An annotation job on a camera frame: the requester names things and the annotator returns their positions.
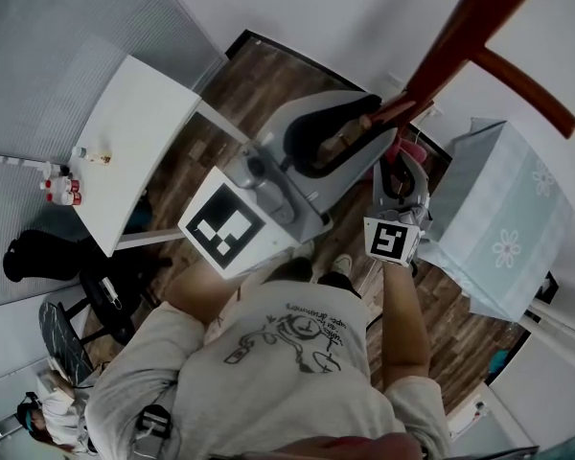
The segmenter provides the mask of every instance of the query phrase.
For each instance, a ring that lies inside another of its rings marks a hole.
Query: flower pattern
[[[514,230],[509,235],[509,231],[503,228],[500,231],[500,241],[492,246],[492,251],[498,254],[496,258],[497,268],[501,268],[504,265],[512,268],[515,257],[521,252],[521,245],[518,244],[518,230]]]
[[[533,172],[533,179],[537,182],[537,196],[549,196],[550,188],[556,184],[556,179],[540,160],[537,160],[537,169]]]

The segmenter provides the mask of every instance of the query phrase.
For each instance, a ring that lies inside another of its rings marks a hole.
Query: shoe
[[[309,261],[313,258],[313,253],[315,252],[315,242],[308,241],[303,243],[300,247],[293,250],[291,253],[291,258],[296,259],[297,257],[304,257]]]
[[[352,256],[349,254],[341,254],[334,259],[333,265],[330,266],[330,271],[337,272],[349,278],[349,275],[352,273],[352,263]]]

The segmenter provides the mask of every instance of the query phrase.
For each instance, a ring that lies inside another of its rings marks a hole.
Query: gray curtain
[[[0,154],[66,162],[126,55],[193,89],[224,60],[174,0],[0,0]],[[63,286],[15,284],[2,272],[22,230],[76,229],[72,210],[46,216],[40,180],[35,170],[0,164],[0,304]]]

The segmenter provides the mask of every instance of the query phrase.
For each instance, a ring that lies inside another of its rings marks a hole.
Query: table
[[[108,150],[106,166],[71,158],[82,203],[75,211],[106,256],[114,250],[180,239],[178,228],[124,235],[127,221],[153,172],[177,134],[199,113],[244,144],[249,139],[200,97],[147,66],[126,57],[106,86],[77,142]]]
[[[471,311],[518,321],[553,264],[573,209],[507,122],[473,120],[430,199],[418,255],[471,298]]]
[[[57,359],[73,383],[78,385],[89,377],[94,367],[62,304],[43,303],[38,322],[49,356]]]

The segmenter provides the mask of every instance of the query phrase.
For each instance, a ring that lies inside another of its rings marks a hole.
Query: white table
[[[244,144],[248,138],[200,97],[134,57],[117,70],[83,129],[78,147],[108,150],[106,166],[71,158],[82,203],[75,207],[106,256],[184,237],[178,228],[124,235],[127,221],[177,134],[199,113]]]

